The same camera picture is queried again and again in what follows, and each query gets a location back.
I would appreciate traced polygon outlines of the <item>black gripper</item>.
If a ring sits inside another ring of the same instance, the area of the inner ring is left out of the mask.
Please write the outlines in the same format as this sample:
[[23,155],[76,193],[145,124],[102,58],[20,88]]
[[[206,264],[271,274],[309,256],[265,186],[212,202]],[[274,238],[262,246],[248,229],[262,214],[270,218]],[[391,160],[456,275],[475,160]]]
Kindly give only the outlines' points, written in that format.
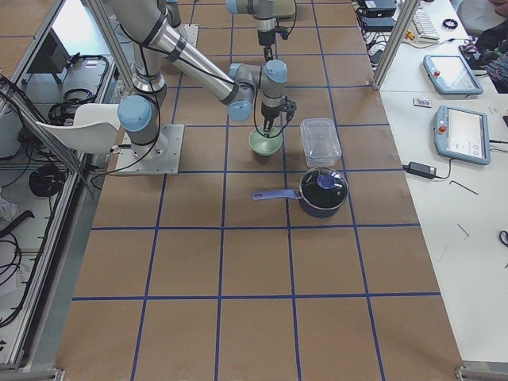
[[281,106],[268,106],[265,103],[261,104],[261,114],[264,118],[263,134],[269,134],[269,128],[271,128],[270,138],[274,138],[277,135],[277,128],[273,127],[273,124],[274,120],[279,117],[280,112]]
[[271,46],[275,43],[275,30],[257,30],[258,43],[263,47],[264,62],[273,60]]

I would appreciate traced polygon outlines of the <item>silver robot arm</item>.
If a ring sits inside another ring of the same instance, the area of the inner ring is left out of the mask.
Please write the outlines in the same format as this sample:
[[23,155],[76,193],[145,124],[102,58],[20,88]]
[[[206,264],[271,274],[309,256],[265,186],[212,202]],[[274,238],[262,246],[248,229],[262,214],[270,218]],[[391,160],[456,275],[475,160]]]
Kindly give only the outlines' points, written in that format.
[[[258,43],[263,47],[266,62],[274,59],[272,46],[276,42],[276,35],[287,40],[298,14],[296,1],[227,0],[225,5],[231,14],[248,14],[257,20]],[[293,17],[290,29],[279,24],[281,18],[290,17]]]
[[280,114],[288,119],[296,105],[285,91],[287,65],[273,56],[275,35],[286,36],[286,29],[276,24],[272,1],[229,1],[231,14],[250,14],[258,23],[258,42],[264,48],[262,66],[234,63],[223,72],[204,56],[175,27],[171,10],[160,1],[113,1],[113,11],[126,34],[143,51],[150,51],[176,66],[213,94],[227,107],[234,121],[246,121],[256,116],[260,108],[264,118],[249,136],[251,149],[262,156],[275,153],[283,143],[283,131],[274,126]]

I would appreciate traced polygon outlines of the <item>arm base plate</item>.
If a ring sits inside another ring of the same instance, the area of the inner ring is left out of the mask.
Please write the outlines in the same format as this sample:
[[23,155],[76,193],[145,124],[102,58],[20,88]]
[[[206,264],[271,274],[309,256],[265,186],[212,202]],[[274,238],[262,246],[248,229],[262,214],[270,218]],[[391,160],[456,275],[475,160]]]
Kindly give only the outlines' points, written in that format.
[[117,157],[115,175],[177,175],[181,157],[184,124],[163,125],[156,146],[150,149],[134,146],[121,148]]
[[184,50],[196,50],[198,41],[198,25],[181,24],[175,27],[175,31],[179,34],[176,43],[176,49],[179,53]]

